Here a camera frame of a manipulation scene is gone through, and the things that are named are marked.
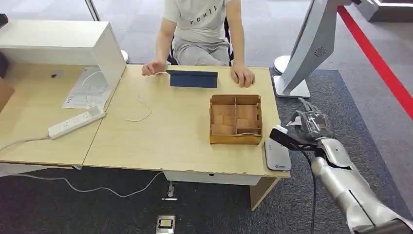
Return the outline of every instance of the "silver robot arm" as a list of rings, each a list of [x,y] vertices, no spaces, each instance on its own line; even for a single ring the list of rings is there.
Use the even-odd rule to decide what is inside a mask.
[[[274,128],[270,138],[292,151],[315,151],[311,170],[344,214],[352,234],[413,234],[413,222],[381,203],[336,139],[326,114],[300,98],[287,126],[295,125],[298,138]]]
[[[336,139],[317,140],[325,157],[315,157],[312,171],[344,214],[352,234],[413,234],[413,223],[383,205]]]

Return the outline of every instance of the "person's hand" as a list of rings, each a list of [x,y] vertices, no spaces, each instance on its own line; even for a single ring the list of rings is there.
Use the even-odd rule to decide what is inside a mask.
[[[158,72],[165,72],[167,64],[159,60],[152,60],[150,63],[142,67],[142,75],[150,76],[155,75]]]
[[[248,88],[255,83],[255,75],[244,64],[234,64],[231,67],[231,77],[241,87]]]

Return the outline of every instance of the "white desk drawer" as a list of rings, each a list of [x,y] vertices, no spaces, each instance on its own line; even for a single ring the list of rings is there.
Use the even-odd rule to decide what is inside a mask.
[[[239,185],[257,185],[261,176],[258,175],[225,175],[225,174],[208,174],[194,172],[167,172],[164,171],[167,180],[212,184],[239,184]]]

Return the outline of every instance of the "red floor line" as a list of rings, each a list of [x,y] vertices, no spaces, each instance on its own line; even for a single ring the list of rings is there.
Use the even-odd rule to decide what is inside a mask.
[[[344,6],[338,7],[338,13],[370,63],[383,79],[384,83],[386,83],[387,87],[389,87],[390,91],[396,97],[397,101],[401,104],[410,118],[413,119],[413,98],[409,94],[409,91],[407,91],[396,75],[391,71],[390,67],[386,64],[378,51],[359,28],[346,8],[344,8]]]

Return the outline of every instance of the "white t-shirt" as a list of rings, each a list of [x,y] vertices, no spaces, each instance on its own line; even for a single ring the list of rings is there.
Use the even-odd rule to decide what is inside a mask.
[[[177,23],[175,36],[195,43],[225,40],[225,5],[231,0],[164,0],[164,18]]]

